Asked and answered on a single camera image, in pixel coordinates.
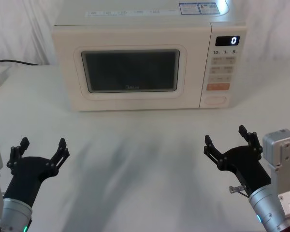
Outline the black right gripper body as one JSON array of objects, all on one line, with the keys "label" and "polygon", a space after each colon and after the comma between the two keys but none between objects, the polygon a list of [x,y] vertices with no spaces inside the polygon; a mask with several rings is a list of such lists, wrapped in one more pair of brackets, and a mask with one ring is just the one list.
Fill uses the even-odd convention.
[{"label": "black right gripper body", "polygon": [[217,167],[221,171],[235,174],[250,196],[257,189],[271,184],[271,178],[260,164],[262,147],[239,146],[220,154]]}]

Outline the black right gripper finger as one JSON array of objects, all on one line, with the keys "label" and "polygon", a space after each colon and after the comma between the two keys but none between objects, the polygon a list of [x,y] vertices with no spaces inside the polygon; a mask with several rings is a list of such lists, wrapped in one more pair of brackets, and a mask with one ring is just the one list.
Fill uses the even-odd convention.
[{"label": "black right gripper finger", "polygon": [[238,132],[248,143],[248,146],[252,148],[254,154],[256,154],[258,159],[261,159],[261,153],[263,152],[263,148],[259,142],[258,136],[256,132],[248,132],[244,125],[239,126]]},{"label": "black right gripper finger", "polygon": [[205,136],[204,139],[205,146],[203,153],[217,166],[223,167],[224,164],[224,156],[221,152],[219,152],[212,143],[212,140],[209,135]]}]

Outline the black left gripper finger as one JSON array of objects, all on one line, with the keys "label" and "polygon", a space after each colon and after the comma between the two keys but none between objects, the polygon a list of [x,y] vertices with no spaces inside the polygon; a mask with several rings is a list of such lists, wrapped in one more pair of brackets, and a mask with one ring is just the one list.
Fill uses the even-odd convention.
[{"label": "black left gripper finger", "polygon": [[15,162],[17,162],[20,158],[22,158],[24,152],[27,150],[29,146],[29,140],[27,137],[22,138],[19,146],[12,146],[10,151],[10,158],[7,162],[7,167],[13,167]]},{"label": "black left gripper finger", "polygon": [[50,159],[49,166],[51,169],[58,170],[66,159],[70,156],[70,153],[67,149],[67,144],[64,138],[61,138],[58,144],[58,149],[55,154]]}]

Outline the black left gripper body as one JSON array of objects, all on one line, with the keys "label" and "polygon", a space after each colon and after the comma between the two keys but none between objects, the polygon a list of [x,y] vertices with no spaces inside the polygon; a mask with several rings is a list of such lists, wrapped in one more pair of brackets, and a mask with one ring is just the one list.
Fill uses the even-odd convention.
[{"label": "black left gripper body", "polygon": [[34,205],[44,180],[58,174],[57,166],[42,157],[24,157],[7,162],[13,176],[3,198],[21,201],[28,206]]}]

